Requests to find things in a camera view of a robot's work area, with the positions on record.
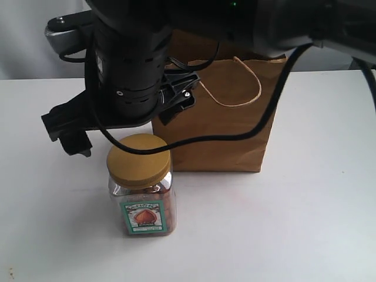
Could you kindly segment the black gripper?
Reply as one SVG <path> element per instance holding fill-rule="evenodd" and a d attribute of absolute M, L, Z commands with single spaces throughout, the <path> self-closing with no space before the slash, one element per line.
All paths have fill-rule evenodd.
<path fill-rule="evenodd" d="M 69 156 L 91 157 L 86 131 L 98 128 L 92 106 L 101 124 L 109 128 L 147 123 L 156 109 L 166 126 L 192 108 L 198 74 L 163 70 L 171 37 L 172 28 L 165 22 L 93 17 L 82 59 L 86 92 L 43 115 L 51 140 L 60 140 Z"/>

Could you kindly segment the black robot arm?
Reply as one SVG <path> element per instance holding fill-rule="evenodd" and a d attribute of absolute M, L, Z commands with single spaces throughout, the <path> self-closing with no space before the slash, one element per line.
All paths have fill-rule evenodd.
<path fill-rule="evenodd" d="M 85 67 L 84 91 L 42 116 L 52 141 L 68 155 L 91 155 L 87 132 L 99 130 L 119 149 L 151 155 L 184 145 L 238 141 L 256 136 L 275 111 L 286 80 L 309 48 L 331 48 L 352 56 L 371 93 L 375 76 L 374 1 L 89 1 L 85 12 L 51 19 L 46 37 L 59 57 Z M 167 50 L 174 30 L 228 42 L 269 58 L 291 56 L 260 121 L 238 135 L 191 137 L 162 147 L 132 149 L 110 129 L 138 127 L 159 118 L 169 123 L 192 107 L 198 71 L 214 58 L 188 66 Z"/>

